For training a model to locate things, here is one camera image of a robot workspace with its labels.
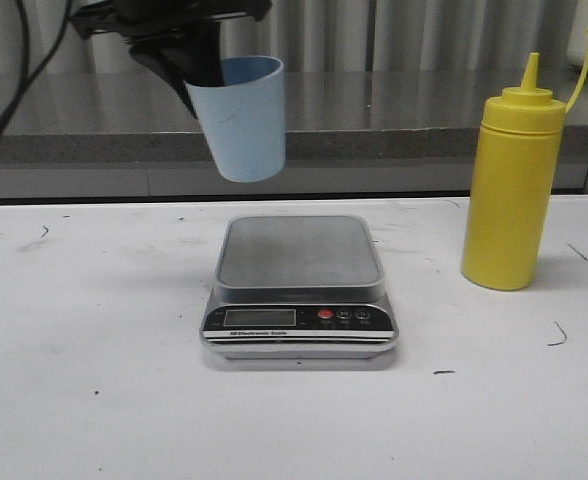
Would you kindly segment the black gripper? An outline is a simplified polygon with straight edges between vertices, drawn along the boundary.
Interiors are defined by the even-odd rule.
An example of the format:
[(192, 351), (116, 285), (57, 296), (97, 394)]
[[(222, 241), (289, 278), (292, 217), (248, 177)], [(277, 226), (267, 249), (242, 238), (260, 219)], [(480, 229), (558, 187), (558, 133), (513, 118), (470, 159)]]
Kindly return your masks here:
[(217, 22), (243, 17), (261, 21), (271, 7), (271, 1), (99, 1), (80, 7), (70, 22), (83, 39), (102, 33), (143, 38), (177, 30), (161, 48), (162, 54), (135, 44), (129, 55), (165, 82), (197, 119), (184, 82), (224, 85)]

